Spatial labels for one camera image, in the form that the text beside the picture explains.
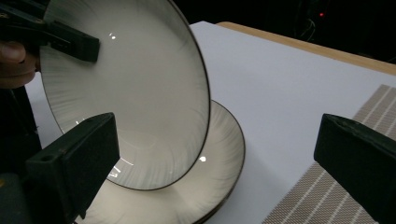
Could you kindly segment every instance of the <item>placemat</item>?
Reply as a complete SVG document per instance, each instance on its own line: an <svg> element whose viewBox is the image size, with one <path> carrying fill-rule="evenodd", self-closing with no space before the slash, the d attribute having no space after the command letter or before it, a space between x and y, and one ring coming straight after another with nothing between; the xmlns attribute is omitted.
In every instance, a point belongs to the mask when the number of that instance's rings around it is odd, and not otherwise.
<svg viewBox="0 0 396 224"><path fill-rule="evenodd" d="M354 120L396 140L396 88L381 85ZM263 224L376 223L321 166L314 162Z"/></svg>

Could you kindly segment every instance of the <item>stacked plate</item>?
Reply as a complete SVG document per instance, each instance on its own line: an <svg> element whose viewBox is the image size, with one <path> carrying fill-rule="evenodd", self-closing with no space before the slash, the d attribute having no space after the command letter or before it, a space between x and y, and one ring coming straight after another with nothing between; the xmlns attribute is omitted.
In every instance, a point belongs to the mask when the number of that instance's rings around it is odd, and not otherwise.
<svg viewBox="0 0 396 224"><path fill-rule="evenodd" d="M100 39L86 63L49 47L41 73L63 133L113 112L120 160L78 223L194 223L231 193L245 142L236 119L211 101L188 23L168 0L52 0L45 21Z"/></svg>

